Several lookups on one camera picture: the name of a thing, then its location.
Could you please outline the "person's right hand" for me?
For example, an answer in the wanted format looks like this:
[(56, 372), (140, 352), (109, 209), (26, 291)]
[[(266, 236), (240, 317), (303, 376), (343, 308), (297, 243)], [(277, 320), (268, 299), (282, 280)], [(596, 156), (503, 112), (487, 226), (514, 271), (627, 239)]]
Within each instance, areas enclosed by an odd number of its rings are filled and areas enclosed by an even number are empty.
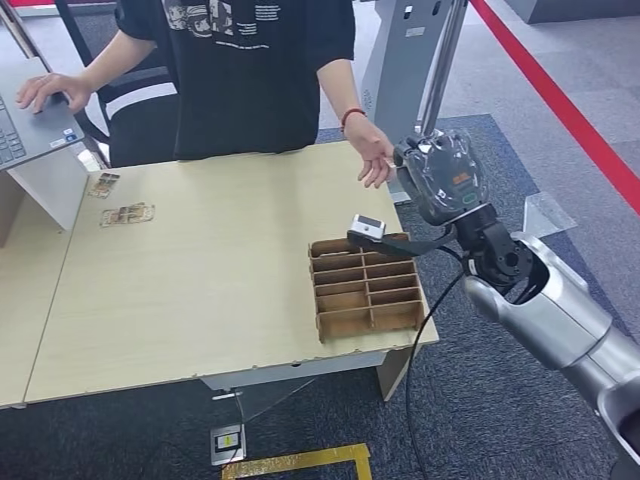
[(16, 96), (21, 109), (32, 106), (34, 113), (40, 113), (51, 96), (64, 95), (69, 110), (75, 114), (88, 105), (94, 92), (92, 86), (81, 76), (66, 76), (57, 73), (33, 77), (22, 85)]

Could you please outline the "person's left hand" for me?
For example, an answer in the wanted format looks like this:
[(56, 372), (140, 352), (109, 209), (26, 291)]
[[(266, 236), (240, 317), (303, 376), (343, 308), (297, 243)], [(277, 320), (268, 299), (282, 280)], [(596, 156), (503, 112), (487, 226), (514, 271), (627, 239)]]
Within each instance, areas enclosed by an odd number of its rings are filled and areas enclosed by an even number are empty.
[(393, 145), (361, 111), (349, 111), (343, 125), (345, 138), (362, 161), (358, 176), (365, 188), (380, 188), (392, 175)]

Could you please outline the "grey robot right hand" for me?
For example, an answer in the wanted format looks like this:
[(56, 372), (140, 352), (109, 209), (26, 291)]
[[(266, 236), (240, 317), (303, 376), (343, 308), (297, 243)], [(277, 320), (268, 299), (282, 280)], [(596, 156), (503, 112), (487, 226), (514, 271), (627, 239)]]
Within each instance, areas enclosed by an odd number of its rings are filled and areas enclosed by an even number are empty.
[(488, 199), (483, 165), (462, 131), (408, 136), (394, 147), (393, 162), (404, 191), (432, 226), (454, 221)]

